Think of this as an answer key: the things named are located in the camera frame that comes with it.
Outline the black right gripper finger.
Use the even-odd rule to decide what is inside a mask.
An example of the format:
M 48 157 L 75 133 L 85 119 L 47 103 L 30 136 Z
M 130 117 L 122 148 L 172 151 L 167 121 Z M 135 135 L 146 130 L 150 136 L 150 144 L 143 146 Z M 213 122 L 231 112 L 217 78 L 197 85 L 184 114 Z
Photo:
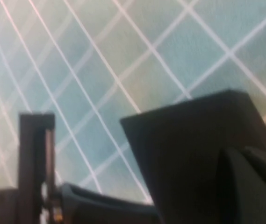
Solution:
M 266 152 L 221 150 L 216 185 L 220 223 L 266 224 Z

